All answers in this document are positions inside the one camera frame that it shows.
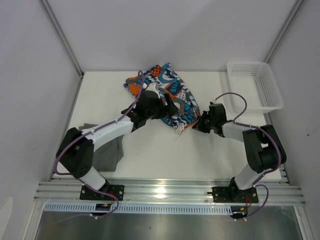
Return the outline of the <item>colourful patterned shorts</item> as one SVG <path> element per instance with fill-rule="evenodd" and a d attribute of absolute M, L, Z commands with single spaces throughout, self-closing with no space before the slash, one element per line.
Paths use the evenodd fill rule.
<path fill-rule="evenodd" d="M 173 70 L 170 63 L 155 65 L 144 71 L 143 75 L 144 87 L 156 84 L 162 101 L 166 101 L 165 94 L 168 94 L 178 108 L 176 114 L 161 119 L 166 125 L 181 135 L 186 128 L 196 123 L 201 116 L 200 107 L 187 84 Z"/>

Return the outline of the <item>grey shorts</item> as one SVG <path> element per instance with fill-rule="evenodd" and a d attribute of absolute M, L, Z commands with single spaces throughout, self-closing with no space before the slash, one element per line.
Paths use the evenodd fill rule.
<path fill-rule="evenodd" d="M 124 136 L 116 132 L 119 127 L 119 123 L 113 123 L 86 137 L 89 140 L 93 140 L 92 166 L 98 172 L 114 172 L 118 162 L 124 156 Z"/>

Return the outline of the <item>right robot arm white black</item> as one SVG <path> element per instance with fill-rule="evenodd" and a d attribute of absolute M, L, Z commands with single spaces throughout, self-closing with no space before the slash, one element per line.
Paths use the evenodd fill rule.
<path fill-rule="evenodd" d="M 255 126 L 227 120 L 225 107 L 212 103 L 204 111 L 193 129 L 209 134 L 214 132 L 244 144 L 247 164 L 230 180 L 228 196 L 234 202 L 246 197 L 248 189 L 255 187 L 265 175 L 276 171 L 287 161 L 287 154 L 273 125 Z"/>

